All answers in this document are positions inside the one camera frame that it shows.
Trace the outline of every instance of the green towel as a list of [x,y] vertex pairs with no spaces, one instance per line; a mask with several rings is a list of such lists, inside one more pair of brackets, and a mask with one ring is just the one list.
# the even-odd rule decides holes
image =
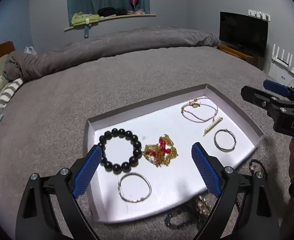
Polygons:
[[86,24],[86,19],[89,19],[89,23],[99,22],[100,16],[98,14],[83,14],[82,12],[75,13],[71,19],[73,26]]

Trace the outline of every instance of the plastic bag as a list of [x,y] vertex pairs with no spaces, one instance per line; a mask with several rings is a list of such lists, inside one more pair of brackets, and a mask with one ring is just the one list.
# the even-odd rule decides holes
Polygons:
[[25,48],[25,53],[33,54],[33,55],[37,54],[33,47],[26,47]]

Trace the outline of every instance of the blue gripper pad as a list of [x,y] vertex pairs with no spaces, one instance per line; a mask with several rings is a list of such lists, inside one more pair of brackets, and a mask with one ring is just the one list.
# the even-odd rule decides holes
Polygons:
[[87,158],[77,175],[74,177],[74,189],[72,195],[75,199],[83,195],[97,170],[102,159],[102,149],[97,146]]
[[219,184],[219,176],[197,143],[191,148],[191,157],[203,178],[208,191],[211,194],[214,194],[216,198],[219,198],[222,193]]
[[268,80],[268,79],[266,79],[264,81],[263,86],[266,90],[274,92],[274,93],[281,95],[285,98],[289,97],[291,94],[288,87],[283,86],[281,84],[278,84],[278,83],[271,81],[271,80]]

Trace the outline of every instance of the metal screw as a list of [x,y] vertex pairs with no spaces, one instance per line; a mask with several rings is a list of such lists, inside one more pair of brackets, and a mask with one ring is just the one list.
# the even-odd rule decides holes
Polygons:
[[233,169],[232,167],[227,166],[227,167],[225,168],[225,171],[226,171],[227,173],[233,173],[233,172],[234,172],[234,169]]
[[264,175],[261,172],[257,172],[256,176],[257,176],[257,178],[262,179]]
[[34,180],[38,177],[38,175],[36,173],[33,173],[31,176],[30,176],[30,179]]
[[61,175],[66,175],[69,172],[67,168],[61,169],[60,174]]

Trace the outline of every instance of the jewelry on carpet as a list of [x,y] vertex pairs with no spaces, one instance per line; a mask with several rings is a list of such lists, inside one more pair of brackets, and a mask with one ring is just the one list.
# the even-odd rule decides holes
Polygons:
[[[234,146],[231,148],[231,149],[225,149],[225,148],[222,148],[222,147],[220,147],[219,146],[219,144],[217,143],[217,141],[216,141],[216,135],[217,135],[217,133],[219,133],[219,132],[226,132],[226,133],[229,133],[231,136],[232,136],[232,138],[234,139]],[[223,151],[223,152],[231,152],[231,151],[233,151],[234,149],[235,149],[235,146],[236,146],[236,137],[235,137],[235,135],[231,132],[231,131],[229,131],[229,130],[227,130],[227,129],[220,129],[220,130],[218,130],[216,133],[215,133],[215,136],[214,136],[214,143],[215,143],[215,146],[219,149],[219,150],[221,150],[221,151]]]
[[257,163],[258,165],[260,165],[260,167],[261,167],[261,171],[264,172],[265,179],[267,180],[267,171],[266,171],[264,165],[263,165],[259,160],[252,159],[252,160],[249,162],[249,164],[248,164],[248,168],[249,168],[249,171],[251,172],[251,174],[254,175],[255,171],[257,171],[257,170],[255,169],[254,163]]
[[211,205],[207,203],[206,199],[199,195],[195,198],[195,202],[199,214],[209,217],[211,212]]
[[[126,138],[126,140],[130,140],[131,144],[134,147],[133,150],[133,156],[129,158],[129,162],[123,162],[120,166],[119,164],[112,164],[112,162],[107,160],[106,154],[105,154],[105,144],[107,143],[107,140],[110,140],[112,137],[119,138]],[[138,165],[138,159],[142,156],[142,144],[140,141],[138,141],[138,136],[133,134],[131,131],[125,131],[124,129],[117,129],[114,128],[111,131],[106,131],[104,135],[99,137],[99,143],[97,144],[103,152],[102,159],[100,161],[100,164],[105,167],[105,170],[110,172],[113,171],[114,174],[120,174],[123,172],[130,172],[131,167],[136,167]]]
[[[172,213],[167,214],[165,217],[165,226],[169,229],[176,230],[176,229],[186,229],[189,225],[197,225],[197,228],[200,229],[201,226],[206,222],[208,216],[211,212],[211,206],[207,204],[206,200],[202,198],[201,196],[197,196],[195,198],[195,202],[192,202],[191,204],[194,206],[194,203],[196,204],[196,208],[191,208],[187,204],[183,204],[179,206],[179,208]],[[181,223],[180,225],[175,225],[170,222],[170,220],[181,213],[188,212],[191,214],[194,219],[188,220],[186,222]]]
[[203,136],[205,136],[212,128],[218,125],[223,120],[222,117],[218,117],[215,121],[213,121],[205,130]]
[[159,137],[159,144],[149,144],[145,146],[143,155],[150,163],[156,165],[156,167],[163,165],[168,166],[170,160],[178,156],[177,149],[174,147],[173,141],[167,134],[163,137]]
[[[198,116],[196,116],[195,114],[193,114],[192,112],[185,110],[185,107],[187,107],[187,106],[192,106],[193,108],[200,107],[200,106],[201,106],[201,100],[202,100],[202,99],[209,99],[209,100],[211,100],[211,101],[216,105],[215,113],[214,113],[214,115],[213,115],[212,117],[210,117],[210,118],[202,119],[202,118],[199,118]],[[181,111],[182,114],[183,114],[184,112],[186,112],[186,113],[188,113],[188,114],[191,114],[193,117],[197,118],[198,120],[201,120],[202,122],[207,122],[207,121],[209,121],[210,119],[213,119],[213,121],[214,121],[214,118],[215,118],[216,115],[218,114],[218,105],[216,104],[216,102],[215,102],[214,100],[208,98],[208,97],[205,97],[205,96],[204,96],[204,97],[200,97],[200,98],[195,98],[193,101],[189,101],[187,104],[183,105],[181,109],[182,109],[182,111]]]
[[[128,176],[138,176],[140,178],[142,178],[148,185],[149,187],[149,193],[145,196],[145,197],[142,197],[140,199],[133,199],[133,200],[130,200],[130,199],[127,199],[125,198],[122,194],[121,194],[121,190],[120,190],[120,187],[121,187],[121,182],[124,178],[128,177]],[[138,203],[138,202],[141,202],[141,201],[144,201],[145,199],[149,198],[149,196],[151,195],[151,185],[149,183],[149,181],[140,173],[136,173],[136,172],[132,172],[132,173],[127,173],[125,174],[124,176],[121,177],[120,181],[118,182],[118,193],[121,197],[122,200],[126,201],[126,202],[131,202],[131,203]]]

